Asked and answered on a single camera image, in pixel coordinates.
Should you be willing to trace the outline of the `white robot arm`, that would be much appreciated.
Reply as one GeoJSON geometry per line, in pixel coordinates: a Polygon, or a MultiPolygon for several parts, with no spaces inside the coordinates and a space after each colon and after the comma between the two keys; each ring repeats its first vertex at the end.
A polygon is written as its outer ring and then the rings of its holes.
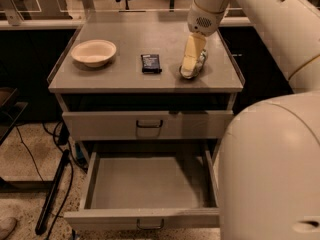
{"type": "MultiPolygon", "coordinates": [[[[229,1],[193,0],[193,35],[212,35],[229,1]]],[[[236,1],[293,92],[247,107],[225,131],[221,240],[320,240],[320,10],[307,0],[236,1]]]]}

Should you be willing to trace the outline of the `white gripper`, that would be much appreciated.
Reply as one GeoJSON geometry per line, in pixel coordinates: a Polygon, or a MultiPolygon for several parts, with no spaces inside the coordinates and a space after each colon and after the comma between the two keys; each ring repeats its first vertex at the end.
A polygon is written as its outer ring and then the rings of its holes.
{"type": "Polygon", "coordinates": [[[187,15],[188,28],[192,34],[188,37],[181,67],[187,70],[194,68],[201,51],[205,49],[204,36],[217,31],[223,16],[224,12],[210,12],[199,7],[196,2],[192,3],[187,15]]]}

